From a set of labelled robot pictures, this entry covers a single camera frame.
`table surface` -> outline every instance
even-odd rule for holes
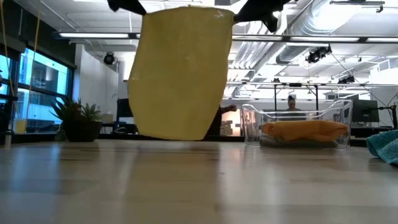
[[[366,148],[110,141],[0,149],[1,223],[396,223],[398,170]]]

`ceiling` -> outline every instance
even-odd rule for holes
[[[231,6],[216,6],[230,9],[237,12],[241,7],[242,1],[236,2]],[[384,10],[376,13],[378,6],[361,6],[356,13],[342,26],[334,30],[330,35],[398,35],[398,1],[384,0]],[[37,14],[38,1],[33,0],[15,0],[22,7],[33,14]],[[106,0],[41,0],[41,18],[55,29],[63,32],[140,32],[142,17],[128,11],[119,10],[113,12],[109,9]],[[287,24],[291,25],[292,19],[302,11],[310,0],[292,1],[285,5],[283,14]],[[201,1],[141,1],[148,12],[159,11],[173,7],[187,6],[189,4],[200,6],[214,6],[215,0]],[[329,20],[338,19],[339,15],[329,15]],[[246,25],[235,25],[233,32],[235,34],[248,34],[253,31],[255,23]],[[255,30],[256,34],[266,34],[266,29]],[[102,57],[108,51],[115,51],[115,55],[122,60],[130,60],[132,53],[135,52],[138,40],[91,40],[84,41],[86,49]],[[229,59],[237,59],[237,55],[243,53],[244,44],[242,42],[233,42]],[[272,48],[272,43],[268,43],[262,52],[256,52],[264,58]],[[396,45],[369,45],[369,44],[332,44],[334,56],[326,56],[320,62],[308,67],[304,58],[308,53],[301,55],[286,65],[264,65],[255,66],[255,76],[250,76],[251,80],[256,77],[261,78],[262,82],[269,82],[274,77],[280,77],[284,82],[328,82],[331,77],[345,72],[346,69],[353,68],[358,78],[369,76],[369,69],[383,62],[388,56],[398,55],[398,46]],[[240,81],[249,75],[249,70],[230,70],[229,80]]]

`yellow cloth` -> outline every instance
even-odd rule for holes
[[[180,7],[146,14],[129,77],[140,134],[200,140],[222,100],[233,12]]]
[[[265,124],[262,132],[276,139],[333,141],[348,132],[348,126],[334,121],[276,121]]]

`clear plastic bin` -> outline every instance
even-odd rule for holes
[[[351,132],[351,116],[353,102],[351,100],[338,100],[327,109],[320,111],[259,111],[253,105],[242,105],[242,118],[244,125],[245,143],[249,145],[262,145],[270,147],[337,147],[346,149],[349,147]],[[282,142],[273,139],[262,132],[262,126],[276,121],[297,120],[326,120],[335,121],[348,126],[348,132],[333,141],[331,144],[313,142],[307,144],[305,141]]]

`security camera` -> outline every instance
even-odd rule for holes
[[[114,56],[114,52],[108,52],[106,53],[104,57],[104,63],[107,65],[114,65],[116,62],[118,62],[118,59]]]

